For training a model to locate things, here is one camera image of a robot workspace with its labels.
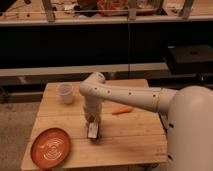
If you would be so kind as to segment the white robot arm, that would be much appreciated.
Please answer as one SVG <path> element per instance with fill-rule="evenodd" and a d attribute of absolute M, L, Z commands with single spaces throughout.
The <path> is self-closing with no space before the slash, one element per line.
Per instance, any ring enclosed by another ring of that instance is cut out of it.
<path fill-rule="evenodd" d="M 88 114 L 109 100 L 167 116 L 167 171 L 213 171 L 213 90 L 112 86 L 95 72 L 80 83 L 79 92 Z"/>

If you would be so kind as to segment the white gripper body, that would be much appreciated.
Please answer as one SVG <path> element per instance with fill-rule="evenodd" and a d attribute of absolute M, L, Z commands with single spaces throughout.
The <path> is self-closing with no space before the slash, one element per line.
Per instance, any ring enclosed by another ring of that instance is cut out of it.
<path fill-rule="evenodd" d="M 101 121 L 102 103 L 100 101 L 86 101 L 83 105 L 83 110 L 88 123 Z"/>

